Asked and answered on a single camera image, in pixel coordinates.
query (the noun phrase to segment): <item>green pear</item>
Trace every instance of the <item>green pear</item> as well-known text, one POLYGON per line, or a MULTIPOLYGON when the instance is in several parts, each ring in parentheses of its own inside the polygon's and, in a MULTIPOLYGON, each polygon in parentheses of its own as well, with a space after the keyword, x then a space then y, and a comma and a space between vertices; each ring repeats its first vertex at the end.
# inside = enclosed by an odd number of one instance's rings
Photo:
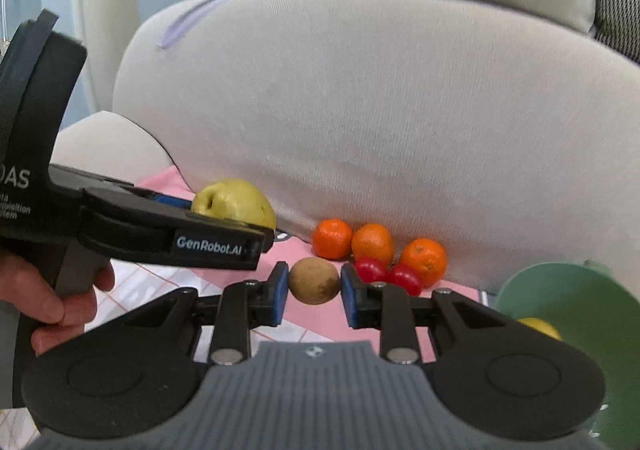
POLYGON ((199 191, 191 211, 276 229, 276 214, 267 198, 250 182, 223 179, 199 191))

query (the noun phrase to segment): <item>brown round fruit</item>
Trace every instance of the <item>brown round fruit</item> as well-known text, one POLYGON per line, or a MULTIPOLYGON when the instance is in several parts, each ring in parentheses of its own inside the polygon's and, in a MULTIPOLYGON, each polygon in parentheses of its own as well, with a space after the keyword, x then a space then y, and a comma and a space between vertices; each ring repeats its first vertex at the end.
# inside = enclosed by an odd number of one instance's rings
POLYGON ((289 271, 289 290, 303 304, 321 305, 340 292, 340 276, 331 262, 310 256, 289 271))

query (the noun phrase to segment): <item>purple strap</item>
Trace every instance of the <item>purple strap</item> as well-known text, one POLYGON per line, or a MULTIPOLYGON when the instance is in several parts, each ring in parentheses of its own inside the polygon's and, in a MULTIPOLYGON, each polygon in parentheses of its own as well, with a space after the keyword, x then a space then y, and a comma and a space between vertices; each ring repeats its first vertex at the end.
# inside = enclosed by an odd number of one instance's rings
POLYGON ((168 49, 172 47, 206 15, 211 13, 225 1, 226 0, 203 0, 190 8, 186 13, 181 14, 164 32, 164 35, 158 44, 159 47, 161 49, 168 49))

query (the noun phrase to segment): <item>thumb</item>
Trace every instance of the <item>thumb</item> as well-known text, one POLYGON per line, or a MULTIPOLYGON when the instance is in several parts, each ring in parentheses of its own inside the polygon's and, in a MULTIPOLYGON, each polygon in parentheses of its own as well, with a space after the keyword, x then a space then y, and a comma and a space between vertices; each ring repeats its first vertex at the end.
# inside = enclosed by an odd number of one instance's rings
POLYGON ((62 300, 37 268, 8 251, 0 251, 0 300, 47 324, 60 322, 65 314, 62 300))

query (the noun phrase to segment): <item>green bowl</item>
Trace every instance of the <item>green bowl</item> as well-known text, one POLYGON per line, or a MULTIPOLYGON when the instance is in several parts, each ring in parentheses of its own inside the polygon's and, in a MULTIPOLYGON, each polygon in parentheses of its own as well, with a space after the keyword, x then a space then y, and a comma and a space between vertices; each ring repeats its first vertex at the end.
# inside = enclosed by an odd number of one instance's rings
POLYGON ((600 366, 607 392, 591 435, 611 450, 640 444, 640 303, 586 262, 524 269, 500 290, 495 307, 513 318, 540 318, 600 366))

